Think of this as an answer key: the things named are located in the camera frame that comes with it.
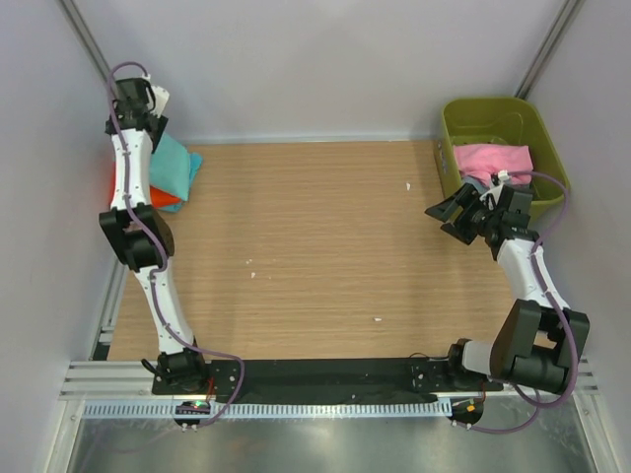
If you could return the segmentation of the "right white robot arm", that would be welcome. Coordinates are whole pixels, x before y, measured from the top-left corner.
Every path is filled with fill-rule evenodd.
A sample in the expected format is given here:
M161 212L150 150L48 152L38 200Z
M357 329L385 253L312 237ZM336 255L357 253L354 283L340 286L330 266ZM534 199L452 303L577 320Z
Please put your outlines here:
M510 184L481 194L466 183L425 211L464 244L482 237L515 298L493 343L461 338L451 345L444 376L454 389L468 389L481 374L561 399L576 385L590 321L555 288L529 226L531 202L531 191Z

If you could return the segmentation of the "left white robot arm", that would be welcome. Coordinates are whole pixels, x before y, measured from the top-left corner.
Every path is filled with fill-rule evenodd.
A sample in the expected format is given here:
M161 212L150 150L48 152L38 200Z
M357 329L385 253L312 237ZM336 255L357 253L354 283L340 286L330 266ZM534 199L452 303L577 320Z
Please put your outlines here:
M154 376L152 391L196 394L208 385L209 370L176 293L173 233L150 195L150 161L168 122L163 116L168 94L147 76L117 80L113 87L105 133L114 150L114 182L99 223L119 262L141 286L156 326L157 361L141 361Z

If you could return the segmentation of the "teal t shirt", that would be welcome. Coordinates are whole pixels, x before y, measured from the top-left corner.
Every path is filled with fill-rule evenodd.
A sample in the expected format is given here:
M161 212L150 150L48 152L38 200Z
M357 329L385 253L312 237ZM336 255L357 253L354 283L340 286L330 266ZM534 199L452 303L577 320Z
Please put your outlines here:
M190 157L187 149L164 133L149 167L150 185L181 201L189 197Z

